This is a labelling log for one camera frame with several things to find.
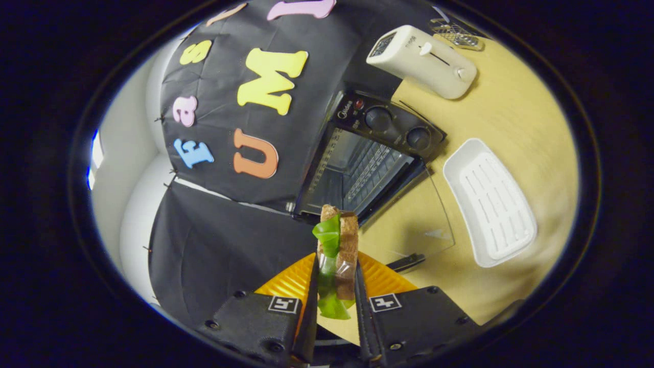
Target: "black cloth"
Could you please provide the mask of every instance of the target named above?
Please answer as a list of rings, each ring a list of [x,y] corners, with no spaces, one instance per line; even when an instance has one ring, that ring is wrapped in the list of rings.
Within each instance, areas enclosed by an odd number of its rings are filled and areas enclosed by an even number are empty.
[[[316,250],[312,226],[172,182],[150,237],[161,307],[189,327]]]
[[[362,85],[368,92],[388,99],[399,86],[399,78],[366,63],[376,40],[404,24],[428,31],[429,19],[438,14],[423,2],[339,0],[323,19],[287,15],[266,20],[277,2],[257,0],[209,27],[201,23],[182,42],[163,80],[162,124],[167,151],[179,177],[239,202],[281,210],[287,202],[296,200],[320,139],[329,101],[343,83]],[[182,52],[204,40],[213,42],[207,57],[196,64],[181,65]],[[295,87],[276,93],[292,96],[285,116],[263,105],[237,103],[239,86],[259,78],[245,66],[253,48],[309,53],[302,74],[288,78]],[[196,122],[189,128],[173,119],[171,107],[180,96],[198,99]],[[273,177],[260,179],[234,171],[236,152],[263,161],[263,154],[257,150],[234,147],[232,134],[236,128],[275,146],[279,164]],[[173,146],[178,138],[206,143],[215,161],[187,168]]]

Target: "oven knob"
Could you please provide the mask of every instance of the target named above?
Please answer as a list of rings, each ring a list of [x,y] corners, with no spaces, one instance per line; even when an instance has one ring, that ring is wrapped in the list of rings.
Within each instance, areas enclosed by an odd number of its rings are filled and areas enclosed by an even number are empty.
[[[393,118],[383,107],[373,107],[366,113],[366,125],[375,132],[385,132]]]
[[[407,134],[407,143],[411,148],[422,151],[429,147],[429,132],[423,127],[411,129]]]

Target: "bread slice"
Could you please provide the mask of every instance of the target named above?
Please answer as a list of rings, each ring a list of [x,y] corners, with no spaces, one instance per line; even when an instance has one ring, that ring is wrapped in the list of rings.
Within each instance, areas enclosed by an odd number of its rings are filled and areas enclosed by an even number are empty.
[[[326,221],[341,213],[341,242],[336,257],[336,296],[341,300],[354,300],[354,271],[358,258],[359,223],[355,214],[342,213],[328,204],[322,207],[320,221]],[[318,241],[318,258],[322,244]]]

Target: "wooden table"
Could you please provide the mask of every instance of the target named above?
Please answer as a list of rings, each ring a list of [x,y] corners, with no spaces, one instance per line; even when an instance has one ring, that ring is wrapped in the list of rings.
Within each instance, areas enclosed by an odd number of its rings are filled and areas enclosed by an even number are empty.
[[[420,183],[360,234],[360,250],[382,263],[420,250],[427,260],[403,276],[417,287],[442,288],[479,324],[527,297],[547,276],[572,228],[579,190],[577,153],[554,97],[518,57],[485,42],[483,52],[456,48],[479,70],[463,98],[445,100],[407,81],[393,95],[393,101],[409,104],[448,135],[429,164],[432,180]],[[475,262],[466,224],[442,174],[445,161],[469,138],[484,141],[504,163],[538,224],[528,249],[492,268]],[[350,320],[319,316],[318,322],[358,344],[356,308],[349,311]]]

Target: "white plastic tray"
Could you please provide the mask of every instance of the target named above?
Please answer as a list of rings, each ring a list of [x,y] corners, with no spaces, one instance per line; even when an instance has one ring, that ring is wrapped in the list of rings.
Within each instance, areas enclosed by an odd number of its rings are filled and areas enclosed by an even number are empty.
[[[475,261],[499,265],[536,237],[536,220],[518,184],[480,139],[467,140],[445,162],[443,174],[468,227]]]

